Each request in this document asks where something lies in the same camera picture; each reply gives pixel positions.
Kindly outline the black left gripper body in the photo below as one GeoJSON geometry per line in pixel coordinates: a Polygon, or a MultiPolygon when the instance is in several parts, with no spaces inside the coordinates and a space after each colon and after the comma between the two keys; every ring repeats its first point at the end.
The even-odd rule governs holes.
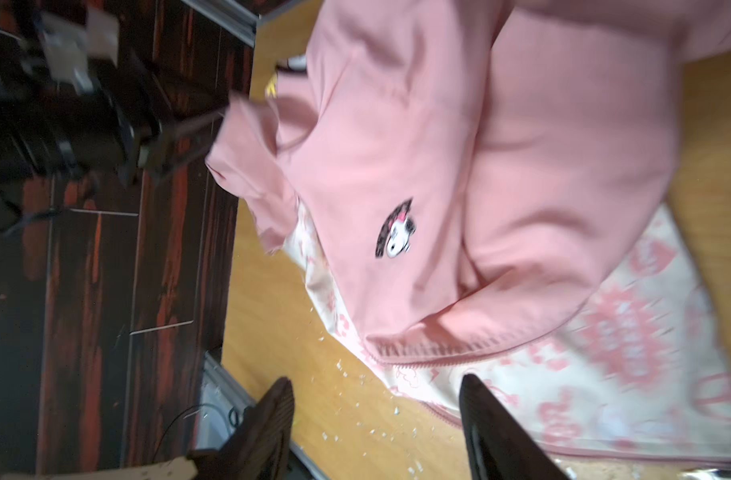
{"type": "Polygon", "coordinates": [[[228,100],[135,52],[88,62],[89,89],[52,78],[43,51],[0,35],[0,189],[37,177],[142,172],[162,180],[205,155],[228,100]]]}

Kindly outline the pink zip-up jacket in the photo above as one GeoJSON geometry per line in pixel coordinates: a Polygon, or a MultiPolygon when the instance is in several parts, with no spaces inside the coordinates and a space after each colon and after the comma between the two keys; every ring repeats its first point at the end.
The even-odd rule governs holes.
{"type": "Polygon", "coordinates": [[[475,375],[541,448],[731,463],[731,370],[665,206],[731,1],[327,1],[207,166],[393,393],[475,375]]]}

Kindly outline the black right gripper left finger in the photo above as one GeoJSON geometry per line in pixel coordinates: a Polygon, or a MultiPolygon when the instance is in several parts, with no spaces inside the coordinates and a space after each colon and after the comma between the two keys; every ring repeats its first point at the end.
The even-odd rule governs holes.
{"type": "Polygon", "coordinates": [[[192,452],[195,480],[284,479],[288,473],[295,414],[293,383],[279,378],[248,409],[235,433],[219,450],[192,452]]]}

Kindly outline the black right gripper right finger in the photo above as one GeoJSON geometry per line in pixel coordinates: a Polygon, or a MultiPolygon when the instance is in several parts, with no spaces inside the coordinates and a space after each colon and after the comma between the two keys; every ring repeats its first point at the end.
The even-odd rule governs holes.
{"type": "Polygon", "coordinates": [[[473,480],[559,480],[567,477],[479,377],[463,376],[459,409],[473,480]]]}

